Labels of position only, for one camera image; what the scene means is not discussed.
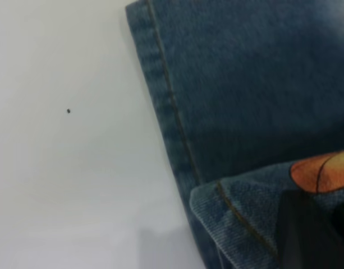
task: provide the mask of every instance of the white background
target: white background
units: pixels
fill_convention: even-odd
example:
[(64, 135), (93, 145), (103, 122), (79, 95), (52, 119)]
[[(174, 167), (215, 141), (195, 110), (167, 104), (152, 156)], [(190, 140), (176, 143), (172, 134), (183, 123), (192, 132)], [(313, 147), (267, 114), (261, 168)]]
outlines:
[(0, 269), (203, 268), (131, 1), (0, 0)]

